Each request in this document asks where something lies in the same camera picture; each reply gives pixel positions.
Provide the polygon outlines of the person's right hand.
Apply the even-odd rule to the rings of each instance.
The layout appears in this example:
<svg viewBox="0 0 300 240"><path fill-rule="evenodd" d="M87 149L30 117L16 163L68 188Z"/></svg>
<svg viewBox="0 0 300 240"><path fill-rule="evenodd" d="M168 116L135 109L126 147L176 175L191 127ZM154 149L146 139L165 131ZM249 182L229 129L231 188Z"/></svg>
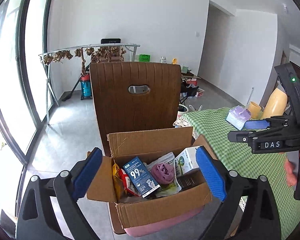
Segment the person's right hand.
<svg viewBox="0 0 300 240"><path fill-rule="evenodd" d="M284 163L284 169L286 172L286 179L287 179L287 185L288 187L291 186L295 186L297 184L297 177L296 175L293 173L294 171L294 164L291 163L288 158L285 159L285 163Z"/></svg>

